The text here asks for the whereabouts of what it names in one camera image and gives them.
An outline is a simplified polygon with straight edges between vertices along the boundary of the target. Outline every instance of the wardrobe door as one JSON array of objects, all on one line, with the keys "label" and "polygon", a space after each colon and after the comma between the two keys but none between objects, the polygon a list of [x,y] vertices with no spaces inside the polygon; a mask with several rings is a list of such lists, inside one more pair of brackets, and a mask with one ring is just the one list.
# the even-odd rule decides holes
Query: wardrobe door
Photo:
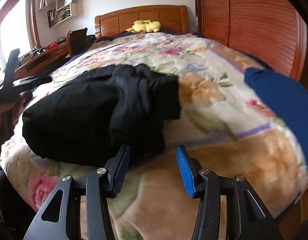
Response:
[{"label": "wardrobe door", "polygon": [[198,19],[201,34],[228,45],[229,0],[198,0],[199,2],[201,2],[201,13]]},{"label": "wardrobe door", "polygon": [[288,0],[198,0],[200,32],[299,80],[307,28]]}]

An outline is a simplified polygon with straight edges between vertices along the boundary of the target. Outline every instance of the chair backrest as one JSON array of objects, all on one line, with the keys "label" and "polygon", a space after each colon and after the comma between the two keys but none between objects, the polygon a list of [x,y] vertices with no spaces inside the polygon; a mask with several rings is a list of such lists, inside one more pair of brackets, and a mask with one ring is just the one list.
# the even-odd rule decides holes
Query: chair backrest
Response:
[{"label": "chair backrest", "polygon": [[81,53],[86,48],[87,28],[67,33],[67,49],[70,57]]}]

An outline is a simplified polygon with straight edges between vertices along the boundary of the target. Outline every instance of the bed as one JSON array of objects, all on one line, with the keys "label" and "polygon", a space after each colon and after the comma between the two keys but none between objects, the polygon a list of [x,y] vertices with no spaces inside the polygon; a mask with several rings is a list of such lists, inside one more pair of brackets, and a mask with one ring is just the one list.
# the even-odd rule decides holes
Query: bed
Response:
[{"label": "bed", "polygon": [[[97,38],[116,35],[143,17],[160,20],[163,30],[188,32],[186,7],[152,5],[96,16],[95,34]],[[40,86],[29,106],[84,71],[122,63],[144,63],[152,71],[179,76],[182,111],[180,120],[165,123],[164,152],[129,171],[122,192],[108,201],[117,239],[191,238],[198,202],[188,197],[182,185],[175,158],[180,143],[218,175],[244,175],[274,217],[294,203],[299,205],[308,187],[301,147],[284,122],[243,81],[246,68],[263,66],[217,41],[161,32],[100,39],[56,70],[53,82]],[[34,210],[64,175],[77,178],[95,170],[35,155],[22,137],[22,118],[15,135],[2,146],[0,165]],[[84,205],[82,198],[81,234],[86,239]],[[300,225],[298,210],[282,229],[286,239]],[[220,239],[224,239],[225,224],[222,219]]]}]

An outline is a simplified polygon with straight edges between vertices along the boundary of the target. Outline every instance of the window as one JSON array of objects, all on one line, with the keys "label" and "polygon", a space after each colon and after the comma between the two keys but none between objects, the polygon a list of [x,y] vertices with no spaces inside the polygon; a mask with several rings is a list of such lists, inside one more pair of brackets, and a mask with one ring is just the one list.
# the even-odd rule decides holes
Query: window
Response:
[{"label": "window", "polygon": [[28,34],[28,0],[20,0],[8,13],[0,26],[0,75],[5,69],[10,51],[20,48],[20,55],[29,53],[32,48]]}]

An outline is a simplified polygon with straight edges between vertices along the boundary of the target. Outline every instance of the yellow plush toy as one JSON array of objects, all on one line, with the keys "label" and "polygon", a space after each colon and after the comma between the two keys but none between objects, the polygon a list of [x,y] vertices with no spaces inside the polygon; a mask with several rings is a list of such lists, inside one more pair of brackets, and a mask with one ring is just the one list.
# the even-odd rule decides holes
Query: yellow plush toy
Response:
[{"label": "yellow plush toy", "polygon": [[161,23],[158,21],[143,21],[139,20],[134,22],[132,28],[127,29],[128,33],[152,33],[158,32],[161,28]]}]

